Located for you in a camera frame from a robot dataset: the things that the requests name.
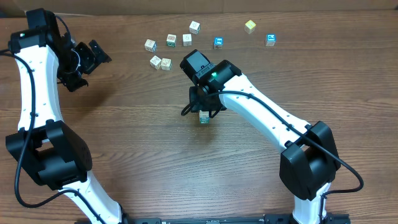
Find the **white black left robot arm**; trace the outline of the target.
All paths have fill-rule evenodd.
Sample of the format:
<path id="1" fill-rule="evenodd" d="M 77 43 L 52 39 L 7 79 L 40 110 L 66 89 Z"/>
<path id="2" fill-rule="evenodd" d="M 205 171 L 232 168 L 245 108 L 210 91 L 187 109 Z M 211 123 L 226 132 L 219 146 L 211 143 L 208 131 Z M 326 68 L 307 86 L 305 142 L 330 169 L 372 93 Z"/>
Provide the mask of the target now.
<path id="1" fill-rule="evenodd" d="M 61 34 L 62 19 L 39 8 L 26 14 L 28 29 L 11 35 L 3 56 L 16 60 L 21 79 L 21 116 L 6 148 L 26 172 L 54 197 L 71 199 L 89 223 L 130 223 L 129 215 L 96 179 L 86 142 L 63 121 L 58 86 L 75 91 L 87 85 L 84 75 L 110 61 L 95 40 L 76 43 Z"/>

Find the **green letter wooden block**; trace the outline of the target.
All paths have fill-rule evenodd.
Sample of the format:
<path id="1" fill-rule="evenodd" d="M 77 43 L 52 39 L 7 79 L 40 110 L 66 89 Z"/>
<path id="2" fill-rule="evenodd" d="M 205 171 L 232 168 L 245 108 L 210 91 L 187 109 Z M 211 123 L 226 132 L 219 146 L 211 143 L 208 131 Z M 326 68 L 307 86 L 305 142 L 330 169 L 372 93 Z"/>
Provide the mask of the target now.
<path id="1" fill-rule="evenodd" d="M 200 123 L 201 123 L 201 124 L 208 124 L 208 123 L 209 123 L 209 120 L 208 120 L 208 119 L 201 119 L 201 120 L 200 120 Z"/>

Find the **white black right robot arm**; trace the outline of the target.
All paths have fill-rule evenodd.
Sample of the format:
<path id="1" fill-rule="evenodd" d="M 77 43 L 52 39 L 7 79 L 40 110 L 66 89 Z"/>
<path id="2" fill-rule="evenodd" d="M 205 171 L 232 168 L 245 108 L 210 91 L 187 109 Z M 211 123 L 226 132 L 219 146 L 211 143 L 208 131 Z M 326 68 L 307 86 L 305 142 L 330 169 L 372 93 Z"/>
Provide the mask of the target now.
<path id="1" fill-rule="evenodd" d="M 241 115 L 280 154 L 279 177 L 294 195 L 290 222 L 330 223 L 324 194 L 340 168 L 331 129 L 322 121 L 311 125 L 286 112 L 227 60 L 214 64 L 194 50 L 183 58 L 180 68 L 194 84 L 182 114 L 207 111 L 212 118 L 230 109 Z"/>

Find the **plain wooden block blue H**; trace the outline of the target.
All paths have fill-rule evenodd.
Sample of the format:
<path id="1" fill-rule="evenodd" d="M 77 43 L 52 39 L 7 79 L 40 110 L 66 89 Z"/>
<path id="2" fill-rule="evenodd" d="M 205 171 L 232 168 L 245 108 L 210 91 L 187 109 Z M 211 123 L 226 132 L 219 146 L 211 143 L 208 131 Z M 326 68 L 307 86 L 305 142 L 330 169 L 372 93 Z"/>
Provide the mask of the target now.
<path id="1" fill-rule="evenodd" d="M 210 119 L 210 113 L 208 111 L 199 111 L 199 118 L 201 119 Z"/>

